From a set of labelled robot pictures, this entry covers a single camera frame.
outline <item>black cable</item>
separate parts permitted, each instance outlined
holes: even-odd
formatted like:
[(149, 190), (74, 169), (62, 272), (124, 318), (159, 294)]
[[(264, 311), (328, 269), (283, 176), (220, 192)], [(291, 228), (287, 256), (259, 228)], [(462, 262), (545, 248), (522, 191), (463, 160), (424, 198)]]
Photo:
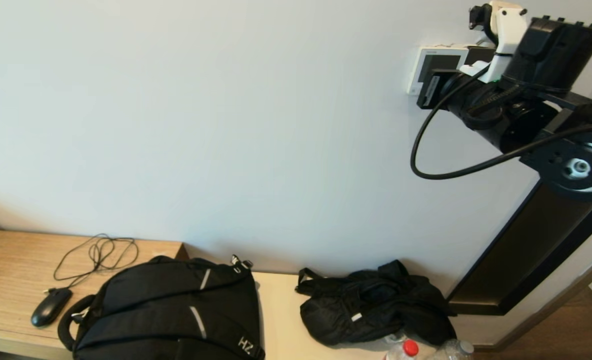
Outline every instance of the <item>black cable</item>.
[(478, 79), (483, 74), (485, 74), (488, 71), (489, 67), (490, 67), (489, 65), (486, 66), (486, 68), (482, 69), (481, 71), (476, 73), (476, 75), (467, 79), (465, 82), (463, 82), (463, 84), (452, 89), (452, 91), (447, 93), (440, 101), (438, 101), (436, 106), (434, 106), (434, 108), (431, 109), (431, 112), (429, 112), (429, 115), (427, 115), (427, 118), (424, 120), (424, 123), (422, 123), (420, 130), (418, 130), (418, 134), (416, 135), (416, 138), (414, 141), (414, 146), (412, 147), (412, 153), (411, 153), (411, 157), (409, 160), (409, 165), (412, 168), (412, 171), (414, 172), (415, 175), (417, 175), (421, 178), (424, 178), (424, 179), (428, 179), (428, 180), (447, 180), (447, 179), (458, 178), (461, 176), (476, 173), (481, 170), (485, 170), (485, 169), (490, 168), (492, 166), (497, 166), (498, 164), (502, 164), (502, 163), (506, 162), (507, 160), (511, 160), (513, 158), (520, 157), (526, 153), (529, 153), (530, 151), (532, 151), (536, 148), (540, 148), (541, 146), (544, 146), (544, 145), (549, 144), (554, 141), (558, 141), (560, 139), (565, 139), (566, 137), (570, 137), (571, 135), (592, 132), (592, 125), (575, 127), (574, 129), (564, 130), (564, 131), (552, 134), (552, 135), (545, 137), (543, 139), (539, 139), (537, 141), (529, 143), (525, 146), (517, 148), (516, 150), (504, 153), (502, 155), (498, 155), (497, 157), (493, 157), (492, 159), (483, 161), (479, 164), (475, 164), (474, 166), (470, 166), (470, 167), (467, 167), (467, 168), (464, 168), (461, 170), (452, 171), (452, 172), (448, 172), (448, 173), (424, 173), (424, 172), (418, 170), (417, 165), (416, 165), (418, 146), (420, 145), (420, 141), (423, 137), (423, 134), (425, 133), (425, 130), (427, 129), (427, 126), (429, 126), (430, 121), (434, 118), (435, 114), (440, 110), (442, 105), (447, 100), (449, 100), (449, 98), (451, 98), (451, 96), (453, 96), (457, 92), (461, 91), (463, 88), (467, 87), (469, 84), (472, 84), (472, 82), (474, 82), (476, 79)]
[(504, 102), (517, 97), (518, 95), (520, 95), (520, 93), (522, 93), (522, 91), (522, 86), (518, 84), (513, 85), (511, 88), (506, 89), (501, 93), (491, 95), (490, 97), (480, 101), (478, 104), (475, 104), (474, 106), (470, 107), (469, 109), (467, 109), (467, 115), (472, 118), (476, 118), (480, 114), (483, 114), (484, 112), (492, 108), (498, 107), (499, 105), (504, 104)]
[[(58, 270), (60, 270), (61, 267), (63, 266), (65, 259), (71, 253), (83, 248), (83, 246), (85, 246), (86, 244), (88, 244), (90, 242), (94, 242), (87, 249), (87, 255), (89, 256), (89, 259), (92, 261), (92, 264), (93, 264), (92, 269), (88, 272), (81, 273), (78, 275), (66, 276), (66, 277), (59, 278), (57, 273), (58, 273)], [(120, 253), (120, 255), (118, 256), (118, 259), (116, 259), (116, 262), (114, 262), (114, 264), (105, 265), (104, 264), (105, 260), (114, 252), (114, 250), (116, 250), (115, 243), (117, 243), (117, 242), (126, 242), (127, 246), (122, 251), (122, 253)], [(111, 248), (109, 251), (106, 251), (104, 253), (104, 250), (108, 244), (111, 246)], [(127, 263), (119, 266), (121, 260), (125, 257), (127, 251), (129, 251), (130, 248), (136, 249), (136, 254), (135, 254), (134, 258), (130, 262), (127, 262)], [(136, 244), (136, 240), (133, 239), (132, 237), (110, 237), (107, 234), (94, 235), (94, 236), (90, 237), (89, 239), (85, 240), (82, 244), (79, 244), (75, 248), (72, 248), (70, 251), (67, 251), (65, 253), (65, 255), (62, 257), (62, 259), (60, 260), (60, 262), (56, 266), (56, 269), (54, 269), (53, 278), (54, 278), (54, 280), (57, 280), (57, 281), (73, 279), (73, 281), (66, 287), (66, 289), (69, 289), (69, 288), (75, 287), (78, 284), (81, 284), (83, 281), (86, 280), (86, 278), (88, 278), (91, 274), (94, 274), (95, 272), (114, 271), (117, 269), (122, 269), (122, 268), (128, 267), (131, 264), (134, 264), (134, 262), (136, 262), (136, 259), (138, 259), (138, 255), (139, 255), (138, 244)]]
[(483, 19), (483, 32), (485, 33), (485, 36), (498, 47), (498, 36), (492, 31), (492, 13), (494, 12), (494, 7), (490, 4), (484, 4), (482, 8), (485, 13)]

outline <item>black mouse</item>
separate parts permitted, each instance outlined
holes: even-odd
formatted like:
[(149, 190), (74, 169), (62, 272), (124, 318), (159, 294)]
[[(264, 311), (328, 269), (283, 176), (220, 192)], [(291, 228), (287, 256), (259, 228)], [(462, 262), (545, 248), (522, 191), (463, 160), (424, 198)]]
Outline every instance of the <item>black mouse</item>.
[(47, 297), (40, 302), (36, 310), (31, 314), (31, 325), (37, 328), (51, 324), (61, 313), (67, 301), (72, 297), (72, 290), (63, 287), (61, 289), (49, 289)]

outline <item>wooden bench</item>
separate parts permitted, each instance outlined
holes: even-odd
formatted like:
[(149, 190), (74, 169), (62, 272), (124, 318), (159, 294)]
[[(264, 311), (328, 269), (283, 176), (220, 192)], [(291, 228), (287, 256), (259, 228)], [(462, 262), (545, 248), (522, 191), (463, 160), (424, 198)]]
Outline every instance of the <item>wooden bench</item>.
[[(43, 328), (34, 327), (30, 317), (46, 296), (43, 290), (63, 288), (70, 284), (69, 281), (54, 280), (54, 269), (67, 251), (89, 238), (0, 230), (1, 352), (46, 360), (71, 360), (72, 353), (63, 347), (56, 331), (60, 316)], [(147, 262), (158, 255), (188, 258), (180, 242), (136, 242), (139, 255), (134, 265)], [(121, 251), (115, 251), (115, 254), (118, 255)], [(92, 262), (85, 247), (67, 257), (59, 275), (77, 275), (90, 271), (91, 268)], [(68, 308), (89, 294), (95, 294), (114, 273), (115, 271), (94, 273), (80, 285), (73, 287), (73, 296), (65, 307)]]
[[(45, 360), (70, 360), (72, 354), (58, 339), (58, 319), (45, 328), (35, 328), (30, 317), (40, 301), (43, 290), (65, 287), (66, 281), (52, 278), (54, 268), (67, 251), (88, 237), (33, 234), (0, 230), (0, 351)], [(138, 240), (140, 255), (137, 264), (157, 255), (187, 259), (182, 243)], [(67, 259), (62, 275), (75, 275), (91, 268), (85, 250)], [(67, 306), (88, 294), (95, 294), (114, 271), (96, 273), (72, 289), (74, 295)], [(298, 294), (294, 287), (297, 275), (254, 272), (258, 283), (262, 335), (267, 360), (381, 360), (389, 345), (383, 341), (328, 347), (310, 337), (303, 326), (300, 306), (308, 296)], [(72, 334), (76, 334), (72, 324)], [(419, 344), (419, 359), (434, 349)]]

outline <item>black backpack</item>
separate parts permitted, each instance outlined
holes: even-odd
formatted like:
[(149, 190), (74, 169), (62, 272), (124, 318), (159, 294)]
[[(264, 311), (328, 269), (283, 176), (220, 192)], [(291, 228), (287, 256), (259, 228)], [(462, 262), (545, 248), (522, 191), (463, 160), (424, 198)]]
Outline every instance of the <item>black backpack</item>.
[(410, 275), (399, 261), (342, 278), (323, 278), (305, 268), (296, 291), (311, 296), (300, 306), (300, 317), (310, 335), (326, 346), (370, 342), (399, 330), (435, 346), (456, 338), (447, 317), (456, 314), (443, 294), (425, 276)]
[(158, 256), (125, 269), (63, 314), (58, 337), (75, 360), (263, 360), (252, 264), (232, 264)]

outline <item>plastic bottle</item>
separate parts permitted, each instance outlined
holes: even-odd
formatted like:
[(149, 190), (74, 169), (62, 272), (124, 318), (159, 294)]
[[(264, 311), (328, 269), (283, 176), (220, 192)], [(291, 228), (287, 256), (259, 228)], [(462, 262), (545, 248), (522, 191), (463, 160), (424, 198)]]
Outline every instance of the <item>plastic bottle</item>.
[(431, 360), (474, 360), (474, 345), (462, 340), (447, 340)]
[(407, 339), (408, 339), (408, 336), (406, 335), (406, 333), (403, 330), (399, 330), (394, 333), (390, 333), (389, 335), (383, 337), (383, 340), (387, 344), (389, 344), (390, 346), (393, 346), (394, 344), (401, 344), (402, 342), (404, 342)]
[(414, 340), (405, 340), (394, 344), (383, 360), (410, 360), (418, 355), (418, 344)]

